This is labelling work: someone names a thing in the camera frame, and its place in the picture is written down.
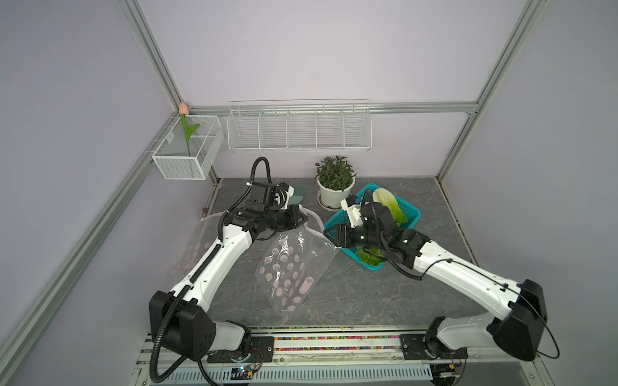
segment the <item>potted plant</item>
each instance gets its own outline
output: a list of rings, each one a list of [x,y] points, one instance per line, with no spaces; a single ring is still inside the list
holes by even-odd
[[[315,164],[318,167],[319,201],[325,209],[336,211],[341,208],[341,200],[350,195],[356,174],[346,157],[326,157],[320,163]]]

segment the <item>white flower pot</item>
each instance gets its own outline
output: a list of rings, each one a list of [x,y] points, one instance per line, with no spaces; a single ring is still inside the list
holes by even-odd
[[[341,208],[341,200],[346,199],[350,195],[350,191],[356,183],[356,177],[352,177],[352,184],[341,191],[325,188],[317,178],[315,180],[318,182],[318,186],[320,187],[320,204],[325,209],[333,210],[338,210]]]

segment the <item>white wire shelf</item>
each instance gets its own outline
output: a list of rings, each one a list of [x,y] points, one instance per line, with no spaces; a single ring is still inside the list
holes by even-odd
[[[216,115],[187,115],[186,118],[189,126],[200,124],[188,145],[179,117],[153,154],[154,163],[166,180],[205,180],[223,142],[223,130]]]
[[[371,113],[365,100],[259,101],[230,105],[228,144],[234,152],[353,151],[371,148]]]

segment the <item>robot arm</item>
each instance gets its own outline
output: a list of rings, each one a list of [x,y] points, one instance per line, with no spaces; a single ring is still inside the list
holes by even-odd
[[[266,164],[268,183],[254,181],[260,161]],[[307,221],[299,205],[289,205],[294,188],[286,183],[273,184],[268,160],[258,158],[252,168],[248,188],[218,224],[217,240],[196,266],[168,293],[158,291],[149,303],[153,351],[150,377],[162,382],[189,358],[199,361],[209,352],[227,350],[235,358],[247,358],[251,348],[251,331],[235,322],[212,321],[206,312],[223,278],[240,255],[261,232],[274,233],[294,229]],[[246,198],[245,206],[237,206]],[[166,372],[158,374],[161,347],[180,354],[180,359]]]
[[[336,246],[381,249],[404,275],[417,280],[432,276],[488,311],[475,317],[436,318],[421,345],[412,348],[419,357],[448,358],[449,352],[463,347],[497,346],[518,359],[534,360],[547,321],[543,289],[538,284],[531,280],[519,284],[476,267],[424,234],[398,228],[390,210],[382,204],[362,205],[357,201],[356,196],[351,196],[341,202],[349,224],[337,224],[324,231]]]
[[[260,161],[266,164],[269,183],[254,182]],[[154,383],[169,377],[187,358],[201,364],[206,354],[218,350],[228,350],[235,358],[248,357],[250,329],[235,322],[212,321],[206,312],[223,278],[261,232],[294,229],[307,217],[298,205],[288,204],[294,193],[292,187],[271,182],[266,158],[254,162],[247,185],[244,195],[224,212],[217,240],[198,264],[170,292],[158,291],[150,300],[150,377]],[[245,198],[245,207],[237,209]],[[398,228],[388,208],[379,203],[361,205],[356,196],[351,196],[342,201],[342,208],[347,211],[350,224],[338,224],[324,231],[336,246],[379,248],[406,276],[417,280],[425,275],[435,277],[488,310],[471,318],[436,318],[423,341],[407,349],[417,359],[448,358],[452,350],[468,346],[498,346],[518,359],[535,358],[547,320],[543,289],[538,284],[530,280],[519,284],[498,277],[458,258],[420,232]],[[399,264],[422,275],[408,272]],[[161,347],[181,357],[159,375]]]

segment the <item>black bracket plate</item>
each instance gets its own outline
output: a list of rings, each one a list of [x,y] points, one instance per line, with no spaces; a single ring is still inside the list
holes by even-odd
[[[399,340],[401,342],[401,349],[404,353],[404,359],[407,361],[414,361],[419,359],[434,359],[427,351],[427,344],[423,342],[424,333],[419,334],[400,334]],[[468,358],[468,349],[466,347],[458,350],[449,350],[441,353],[439,357],[441,359],[465,359]]]
[[[260,353],[257,351],[249,351],[250,357],[244,363],[259,363],[272,362],[274,351],[273,337],[251,337],[251,349],[258,349],[263,355],[263,360],[260,358]],[[238,363],[232,360],[234,356],[231,351],[219,350],[208,356],[208,363]]]

